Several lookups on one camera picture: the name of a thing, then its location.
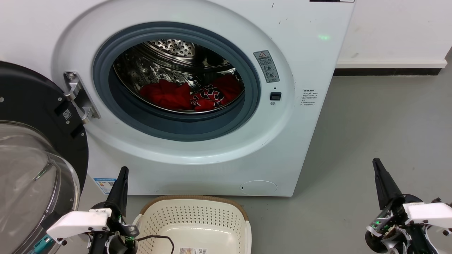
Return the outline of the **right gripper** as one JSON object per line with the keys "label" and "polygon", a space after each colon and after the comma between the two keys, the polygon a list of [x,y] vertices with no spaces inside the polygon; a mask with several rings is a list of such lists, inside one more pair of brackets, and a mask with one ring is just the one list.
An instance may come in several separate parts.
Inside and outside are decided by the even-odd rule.
{"label": "right gripper", "polygon": [[381,212],[366,228],[367,246],[380,254],[438,254],[428,231],[437,227],[451,235],[451,204],[402,194],[379,158],[373,159],[373,168]]}

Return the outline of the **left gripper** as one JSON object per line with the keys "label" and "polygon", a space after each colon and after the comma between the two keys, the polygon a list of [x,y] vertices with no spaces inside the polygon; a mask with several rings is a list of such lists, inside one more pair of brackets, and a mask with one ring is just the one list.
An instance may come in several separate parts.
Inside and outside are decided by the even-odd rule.
{"label": "left gripper", "polygon": [[92,209],[111,209],[111,216],[106,226],[100,230],[89,230],[89,254],[136,254],[138,244],[131,238],[126,216],[127,196],[129,190],[129,168],[121,167],[119,176],[112,186],[106,201],[100,202]]}

